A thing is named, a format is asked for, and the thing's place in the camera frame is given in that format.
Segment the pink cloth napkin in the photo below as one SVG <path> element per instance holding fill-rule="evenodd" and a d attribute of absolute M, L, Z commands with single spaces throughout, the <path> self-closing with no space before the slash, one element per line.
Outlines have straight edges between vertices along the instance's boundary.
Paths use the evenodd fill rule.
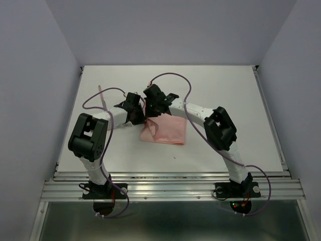
<path fill-rule="evenodd" d="M 186 141 L 187 120 L 168 114 L 149 117 L 141 130 L 143 142 L 184 145 Z"/>

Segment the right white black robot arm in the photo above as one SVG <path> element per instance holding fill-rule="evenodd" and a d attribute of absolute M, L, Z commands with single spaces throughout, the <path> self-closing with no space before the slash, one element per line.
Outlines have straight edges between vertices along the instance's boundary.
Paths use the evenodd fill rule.
<path fill-rule="evenodd" d="M 222 156 L 229 172 L 232 193 L 242 196 L 249 190 L 253 178 L 238 150 L 237 129 L 224 108 L 205 108 L 188 103 L 186 98 L 173 93 L 165 95 L 156 84 L 143 92 L 147 116 L 166 113 L 187 119 L 210 147 Z"/>

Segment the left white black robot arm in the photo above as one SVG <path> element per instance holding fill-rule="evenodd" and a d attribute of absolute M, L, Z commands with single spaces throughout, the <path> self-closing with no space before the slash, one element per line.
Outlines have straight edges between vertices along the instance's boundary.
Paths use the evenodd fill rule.
<path fill-rule="evenodd" d="M 112 187 L 107 182 L 110 175 L 102 162 L 107 132 L 126 123 L 144 123 L 145 116 L 140 100 L 140 95 L 129 92 L 125 101 L 109 111 L 94 116 L 80 114 L 73 128 L 68 149 L 83 163 L 89 181 L 95 184 L 94 192 L 101 198 L 108 197 Z"/>

